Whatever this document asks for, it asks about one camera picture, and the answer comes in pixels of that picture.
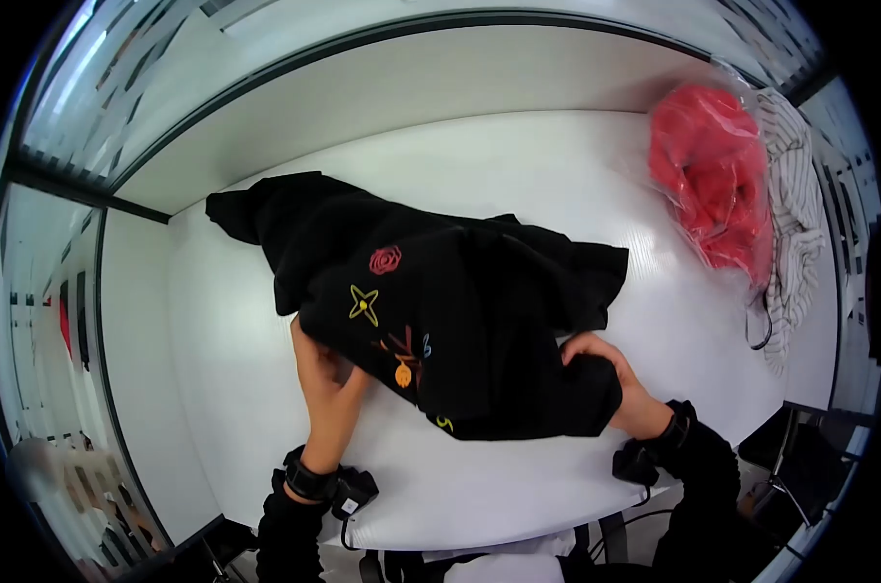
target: white striped cloth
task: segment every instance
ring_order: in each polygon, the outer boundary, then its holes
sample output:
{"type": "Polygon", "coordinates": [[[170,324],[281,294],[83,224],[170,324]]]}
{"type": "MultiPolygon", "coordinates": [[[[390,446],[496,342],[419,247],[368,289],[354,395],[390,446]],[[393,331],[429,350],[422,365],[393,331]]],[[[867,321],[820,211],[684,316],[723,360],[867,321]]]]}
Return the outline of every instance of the white striped cloth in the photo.
{"type": "Polygon", "coordinates": [[[816,258],[826,245],[823,195],[813,169],[810,127],[776,89],[761,89],[757,96],[774,227],[774,261],[766,292],[773,331],[764,359],[781,375],[790,335],[810,309],[817,286],[816,258]]]}

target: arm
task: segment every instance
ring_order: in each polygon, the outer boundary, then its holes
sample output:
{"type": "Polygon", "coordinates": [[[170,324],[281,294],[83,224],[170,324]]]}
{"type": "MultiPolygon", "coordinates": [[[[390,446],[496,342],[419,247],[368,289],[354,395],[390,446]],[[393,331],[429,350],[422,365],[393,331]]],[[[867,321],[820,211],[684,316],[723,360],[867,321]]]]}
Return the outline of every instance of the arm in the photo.
{"type": "MultiPolygon", "coordinates": [[[[651,440],[664,433],[674,412],[648,394],[619,349],[584,332],[567,341],[562,354],[564,365],[577,354],[610,360],[622,389],[621,405],[610,426],[645,441],[651,449],[651,440]]],[[[675,580],[727,581],[728,532],[740,487],[734,453],[725,439],[695,420],[678,449],[655,450],[659,465],[683,482],[683,499],[658,543],[654,569],[675,580]]]]}
{"type": "Polygon", "coordinates": [[[740,488],[729,443],[696,422],[683,445],[663,455],[659,465],[683,482],[683,499],[658,542],[654,568],[674,578],[728,581],[729,532],[740,488]]]}
{"type": "MultiPolygon", "coordinates": [[[[337,381],[337,355],[302,332],[298,316],[291,322],[298,381],[305,394],[311,434],[302,464],[325,475],[336,471],[353,436],[363,394],[372,378],[354,367],[345,384],[337,381]]],[[[262,583],[322,581],[318,534],[327,503],[296,495],[284,478],[272,474],[272,493],[262,505],[256,574],[262,583]]]]}

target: white tabletop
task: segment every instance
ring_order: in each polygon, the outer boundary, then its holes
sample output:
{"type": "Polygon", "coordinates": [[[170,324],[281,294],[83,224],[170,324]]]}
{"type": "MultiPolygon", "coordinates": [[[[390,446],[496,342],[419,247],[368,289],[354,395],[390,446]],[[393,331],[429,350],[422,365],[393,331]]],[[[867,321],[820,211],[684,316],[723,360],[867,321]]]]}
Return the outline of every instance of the white tabletop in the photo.
{"type": "MultiPolygon", "coordinates": [[[[678,235],[644,186],[647,118],[529,112],[451,120],[335,146],[255,176],[321,170],[390,201],[451,215],[514,213],[574,240],[631,249],[601,335],[660,399],[690,399],[736,445],[777,411],[785,380],[745,341],[740,302],[678,235]]],[[[259,523],[271,471],[308,421],[288,319],[275,315],[259,247],[228,238],[203,203],[175,216],[170,271],[182,402],[224,515],[259,523]]],[[[643,489],[611,476],[625,437],[457,441],[380,385],[344,462],[381,494],[351,522],[370,549],[460,549],[556,532],[629,507],[643,489]]],[[[321,540],[336,543],[326,519],[321,540]]]]}

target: black sleeve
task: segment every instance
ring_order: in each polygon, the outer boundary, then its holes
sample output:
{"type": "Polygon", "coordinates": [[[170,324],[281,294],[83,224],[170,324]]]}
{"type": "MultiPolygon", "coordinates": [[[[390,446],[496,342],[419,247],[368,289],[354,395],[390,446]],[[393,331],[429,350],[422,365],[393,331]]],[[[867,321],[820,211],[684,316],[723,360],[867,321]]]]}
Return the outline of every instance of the black sleeve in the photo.
{"type": "Polygon", "coordinates": [[[683,445],[659,462],[683,482],[683,499],[658,542],[654,569],[675,580],[728,581],[729,532],[740,488],[729,443],[695,423],[683,445]]]}
{"type": "Polygon", "coordinates": [[[256,575],[261,583],[321,581],[318,534],[326,504],[299,504],[272,477],[272,493],[262,504],[256,575]]]}

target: plastic bag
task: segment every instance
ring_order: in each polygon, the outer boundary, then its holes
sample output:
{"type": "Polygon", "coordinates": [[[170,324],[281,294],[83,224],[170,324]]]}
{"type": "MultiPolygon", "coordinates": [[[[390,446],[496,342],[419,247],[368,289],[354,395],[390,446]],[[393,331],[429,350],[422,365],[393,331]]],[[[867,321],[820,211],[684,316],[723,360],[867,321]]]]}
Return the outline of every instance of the plastic bag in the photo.
{"type": "Polygon", "coordinates": [[[681,84],[651,112],[648,169],[705,263],[742,270],[758,291],[773,260],[767,152],[751,88],[717,66],[716,77],[681,84]]]}

